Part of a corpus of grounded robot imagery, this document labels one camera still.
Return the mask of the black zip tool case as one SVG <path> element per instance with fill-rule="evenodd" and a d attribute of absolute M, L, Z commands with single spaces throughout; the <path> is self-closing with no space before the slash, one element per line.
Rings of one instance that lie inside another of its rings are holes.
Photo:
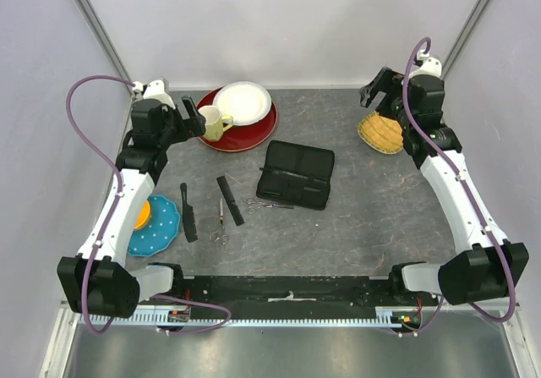
<path fill-rule="evenodd" d="M 332 150 L 272 140 L 256 196 L 317 211 L 326 208 L 335 165 Z"/>

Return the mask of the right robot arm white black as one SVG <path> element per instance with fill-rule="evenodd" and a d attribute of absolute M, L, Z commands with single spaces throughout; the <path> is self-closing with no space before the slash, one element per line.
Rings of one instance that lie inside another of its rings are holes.
<path fill-rule="evenodd" d="M 467 170 L 455 132 L 442 121 L 445 83 L 433 74 L 404 76 L 384 67 L 359 91 L 361 107 L 396 121 L 402 145 L 436 194 L 451 228 L 456 255 L 443 265 L 393 266 L 389 299 L 408 304 L 418 292 L 442 295 L 449 304 L 473 304 L 510 296 L 529 253 L 512 243 L 489 214 Z"/>

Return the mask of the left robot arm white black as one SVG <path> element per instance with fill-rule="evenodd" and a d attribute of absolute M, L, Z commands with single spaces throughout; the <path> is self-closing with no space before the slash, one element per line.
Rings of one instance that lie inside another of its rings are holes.
<path fill-rule="evenodd" d="M 129 318 L 140 302 L 156 295 L 166 304 L 184 298 L 181 266 L 152 263 L 135 272 L 124 267 L 136 221 L 167 164 L 168 148 L 204 133 L 205 120 L 193 99 L 185 96 L 182 103 L 187 118 L 166 93 L 134 102 L 132 128 L 111 163 L 114 181 L 106 204 L 77 255 L 58 263 L 68 304 L 84 318 Z"/>

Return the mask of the black straight comb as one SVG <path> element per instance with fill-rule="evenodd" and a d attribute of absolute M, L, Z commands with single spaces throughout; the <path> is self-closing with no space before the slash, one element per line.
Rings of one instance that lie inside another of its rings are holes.
<path fill-rule="evenodd" d="M 237 226 L 244 224 L 243 215 L 238 207 L 236 199 L 232 193 L 229 183 L 225 176 L 220 176 L 216 179 L 227 207 L 232 215 L 232 218 Z"/>

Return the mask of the silver hair scissors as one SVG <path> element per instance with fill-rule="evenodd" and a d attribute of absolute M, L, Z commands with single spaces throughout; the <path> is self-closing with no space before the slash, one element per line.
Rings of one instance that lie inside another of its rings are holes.
<path fill-rule="evenodd" d="M 223 198 L 219 200 L 219 216 L 218 225 L 216 230 L 210 234 L 210 241 L 213 243 L 219 243 L 225 245 L 229 241 L 229 237 L 226 234 L 226 228 L 224 224 L 224 202 Z"/>

